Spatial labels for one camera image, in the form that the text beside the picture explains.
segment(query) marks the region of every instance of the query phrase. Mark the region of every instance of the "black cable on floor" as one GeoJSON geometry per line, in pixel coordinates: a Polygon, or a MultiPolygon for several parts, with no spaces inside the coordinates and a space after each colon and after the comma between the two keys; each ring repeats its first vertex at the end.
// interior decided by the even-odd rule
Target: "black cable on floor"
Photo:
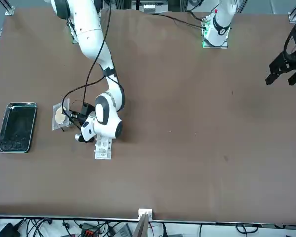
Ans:
{"type": "Polygon", "coordinates": [[[69,229],[69,224],[68,224],[67,222],[65,222],[65,220],[63,220],[63,226],[65,227],[65,229],[66,229],[68,235],[69,235],[70,237],[73,237],[73,235],[70,234],[70,232],[69,232],[69,230],[68,230],[68,229],[69,229]]]}
{"type": "Polygon", "coordinates": [[[203,226],[203,224],[201,224],[199,227],[199,235],[198,235],[199,237],[201,237],[202,226],[203,226]]]}
{"type": "Polygon", "coordinates": [[[164,17],[170,18],[170,19],[172,19],[172,20],[174,20],[174,21],[178,21],[178,22],[181,22],[181,23],[187,24],[187,25],[189,25],[189,26],[197,27],[197,28],[204,29],[204,30],[206,29],[206,27],[204,27],[204,26],[198,26],[198,25],[195,25],[195,24],[192,24],[192,23],[188,23],[188,22],[186,22],[186,21],[182,21],[182,20],[177,19],[177,18],[172,17],[172,16],[167,16],[167,15],[162,15],[162,14],[154,14],[154,15],[157,15],[157,16],[164,16],[164,17]]]}
{"type": "Polygon", "coordinates": [[[253,234],[253,233],[257,232],[258,229],[259,229],[259,227],[256,226],[256,229],[255,229],[255,230],[253,230],[253,231],[247,231],[247,229],[246,229],[246,227],[245,227],[244,224],[239,224],[239,223],[237,223],[237,224],[236,224],[236,229],[237,229],[237,231],[238,231],[239,233],[242,233],[242,234],[246,235],[246,237],[247,237],[248,234],[253,234]]]}

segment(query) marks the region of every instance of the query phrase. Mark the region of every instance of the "table surface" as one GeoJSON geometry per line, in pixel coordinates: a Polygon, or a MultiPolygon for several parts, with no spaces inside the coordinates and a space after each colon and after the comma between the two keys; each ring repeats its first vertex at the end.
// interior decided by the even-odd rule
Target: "table surface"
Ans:
{"type": "Polygon", "coordinates": [[[0,127],[9,102],[38,109],[30,151],[0,154],[0,213],[136,218],[146,207],[164,220],[296,223],[296,85],[264,81],[291,28],[284,15],[236,15],[229,49],[202,49],[199,29],[113,11],[107,44],[126,104],[107,161],[76,129],[51,130],[53,105],[92,61],[52,8],[17,9],[0,40],[0,127]]]}

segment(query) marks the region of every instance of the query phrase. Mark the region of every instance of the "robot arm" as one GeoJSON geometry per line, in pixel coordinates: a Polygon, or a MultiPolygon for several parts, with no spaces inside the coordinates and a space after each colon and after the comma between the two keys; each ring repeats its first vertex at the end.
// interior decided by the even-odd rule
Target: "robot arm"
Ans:
{"type": "Polygon", "coordinates": [[[236,13],[235,0],[220,0],[217,12],[210,16],[210,25],[205,39],[214,47],[222,46],[228,36],[230,23],[236,13]]]}
{"type": "Polygon", "coordinates": [[[52,0],[51,4],[60,18],[72,23],[72,35],[86,57],[95,60],[101,50],[97,63],[109,86],[106,92],[96,97],[94,110],[86,114],[81,135],[76,136],[76,140],[89,141],[96,134],[117,138],[122,132],[122,121],[117,111],[124,107],[125,95],[105,42],[101,49],[104,37],[95,3],[93,0],[52,0]]]}

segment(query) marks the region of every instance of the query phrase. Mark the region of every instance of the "metal tray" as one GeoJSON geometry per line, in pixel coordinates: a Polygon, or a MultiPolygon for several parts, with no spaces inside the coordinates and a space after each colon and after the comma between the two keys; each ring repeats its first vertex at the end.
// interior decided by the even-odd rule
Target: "metal tray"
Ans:
{"type": "Polygon", "coordinates": [[[32,102],[6,106],[0,132],[1,153],[25,153],[29,150],[36,110],[37,104],[32,102]]]}

